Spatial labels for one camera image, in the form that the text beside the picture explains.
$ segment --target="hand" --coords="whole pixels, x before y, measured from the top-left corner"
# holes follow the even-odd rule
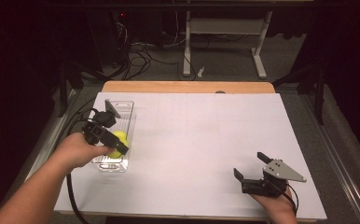
[[[89,145],[83,133],[72,133],[61,142],[49,160],[58,163],[70,173],[74,168],[83,167],[93,158],[113,150],[109,147]]]
[[[287,187],[285,194],[291,198],[289,187]],[[297,223],[296,215],[293,211],[293,204],[291,204],[283,195],[277,198],[269,198],[254,194],[250,194],[250,196],[265,208],[268,216],[275,224]]]

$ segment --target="dark background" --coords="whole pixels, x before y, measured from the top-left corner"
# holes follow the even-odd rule
[[[360,0],[353,3],[351,8],[318,11],[275,10],[268,36],[308,34],[293,69],[311,62],[326,63],[326,83],[360,142]],[[125,12],[122,22],[133,37],[159,46],[162,31],[175,34],[173,13]],[[244,18],[262,12],[192,13]],[[181,30],[185,13],[178,15]],[[59,85],[62,62],[75,61],[95,71],[121,62],[116,50],[122,46],[111,17],[108,12],[50,11],[39,1],[0,0],[0,202],[51,115],[54,103],[50,95]]]

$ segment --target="person's left hand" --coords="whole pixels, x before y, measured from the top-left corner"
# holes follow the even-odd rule
[[[50,160],[63,166],[69,173],[82,167],[93,158],[108,154],[114,149],[89,145],[83,133],[72,133],[67,136],[52,154]]]

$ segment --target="wooden surface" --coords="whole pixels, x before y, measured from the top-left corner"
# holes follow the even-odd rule
[[[275,93],[269,82],[108,81],[103,92]]]

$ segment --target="tennis ball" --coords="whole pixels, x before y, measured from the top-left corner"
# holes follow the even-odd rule
[[[128,147],[126,133],[124,133],[123,131],[115,131],[115,132],[113,132],[113,135],[115,135],[117,138],[119,138],[119,141],[121,143],[123,143],[126,147]],[[118,159],[122,156],[122,154],[114,148],[114,152],[108,154],[107,156],[111,159]]]

